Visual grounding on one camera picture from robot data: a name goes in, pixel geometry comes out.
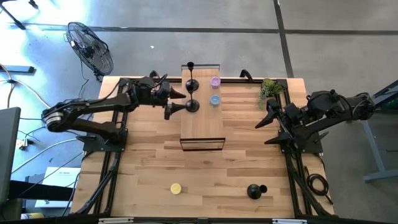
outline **wooden board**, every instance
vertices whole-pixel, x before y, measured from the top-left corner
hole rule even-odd
[[[120,77],[105,77],[99,97],[107,95]],[[287,79],[290,98],[306,104],[304,82]],[[173,87],[181,90],[181,84]],[[163,119],[162,108],[140,106],[127,120],[129,138],[122,155],[112,216],[134,217],[293,217],[292,199],[284,156],[264,141],[277,135],[277,121],[254,126],[266,115],[257,108],[259,86],[222,84],[222,116],[227,141],[222,151],[183,152],[179,143],[181,113]],[[111,120],[112,112],[95,114],[95,121]],[[96,188],[104,154],[95,152],[81,167],[72,211],[78,210]],[[310,172],[325,176],[322,164],[303,155]],[[182,193],[169,188],[179,183]],[[268,193],[259,200],[246,196],[250,184],[265,184]],[[302,193],[298,190],[302,205]],[[325,197],[315,196],[333,213]]]
[[[199,110],[191,113],[187,110],[181,111],[181,138],[182,139],[198,139],[198,138],[223,138],[224,126],[221,106],[213,107],[210,105],[210,96],[217,94],[221,97],[221,89],[212,89],[210,86],[210,79],[218,77],[220,70],[218,68],[196,68],[192,71],[192,77],[199,82],[199,89],[194,91],[192,97],[200,104]],[[188,69],[182,70],[182,93],[186,94],[187,98],[184,103],[190,100],[190,95],[185,88],[185,83],[190,78],[190,71]],[[199,147],[206,149],[215,148],[213,144],[195,144],[190,143],[192,147]]]

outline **concrete floor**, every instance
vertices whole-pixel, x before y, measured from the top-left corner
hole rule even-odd
[[[250,1],[39,1],[39,11],[25,1],[4,5],[23,22],[67,24],[80,21],[89,26],[113,27],[215,27],[276,29],[272,0]],[[397,1],[377,0],[280,0],[286,29],[396,30]],[[0,14],[0,24],[9,22]],[[0,62],[31,65],[34,75],[15,74],[54,105],[77,97],[83,79],[80,61],[64,32],[1,30]],[[114,61],[111,75],[147,75],[151,70],[180,74],[180,65],[219,63],[222,76],[238,76],[247,69],[255,77],[286,77],[279,34],[198,34],[97,32],[108,43]],[[396,35],[288,35],[294,76],[305,79],[309,93],[334,88],[351,96],[362,91],[375,93],[397,79]],[[85,65],[90,78],[85,98],[96,98],[100,84]],[[0,85],[5,96],[9,86]],[[5,97],[0,98],[5,107]],[[22,108],[22,116],[39,118],[45,107],[23,87],[12,94],[12,106]],[[21,121],[19,129],[40,127],[38,121]],[[345,218],[398,222],[398,179],[364,184],[362,176],[376,171],[376,165],[360,123],[339,124],[328,130],[323,140],[326,174],[337,215]],[[27,151],[16,151],[14,167],[47,146],[73,138],[70,133],[37,131],[40,139]],[[81,151],[79,142],[66,143],[43,153],[12,175],[44,173],[48,166],[60,166]],[[398,161],[389,153],[389,161]],[[79,166],[76,159],[68,166]]]

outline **fan grille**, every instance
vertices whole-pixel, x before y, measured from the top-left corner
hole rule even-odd
[[[113,61],[106,44],[95,33],[80,22],[70,22],[67,39],[77,56],[92,71],[109,75],[113,70]]]

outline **fan stand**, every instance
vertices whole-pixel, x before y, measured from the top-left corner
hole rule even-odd
[[[100,83],[102,83],[102,80],[100,80],[100,77],[104,77],[103,74],[100,73],[100,71],[98,70],[94,70],[94,76],[97,79],[97,81],[99,81]]]

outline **butcher block tabletop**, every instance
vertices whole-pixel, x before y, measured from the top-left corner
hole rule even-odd
[[[99,98],[105,97],[120,78],[139,77],[104,77]],[[306,105],[303,79],[288,78],[287,83],[291,102],[299,107]],[[172,86],[179,92],[184,91],[181,83],[172,83]],[[111,215],[293,218],[285,157],[278,145],[264,145],[264,141],[277,136],[279,124],[275,120],[254,129],[267,114],[257,105],[260,87],[261,84],[221,84],[220,107],[226,138],[222,151],[182,150],[181,117],[189,113],[186,110],[174,113],[168,121],[161,107],[140,106],[129,113],[127,145],[121,156]],[[111,121],[112,114],[111,111],[96,113],[93,121]],[[310,173],[325,177],[318,157],[312,154],[302,157]],[[83,161],[72,212],[81,208],[97,187],[103,158],[103,152],[94,152]],[[182,187],[178,195],[170,191],[174,183]],[[268,191],[258,200],[250,199],[246,189],[251,184],[264,184]],[[297,184],[296,187],[300,208],[304,211],[302,193]],[[108,187],[102,199],[103,208],[107,191]],[[325,197],[315,197],[326,211],[333,213]]]

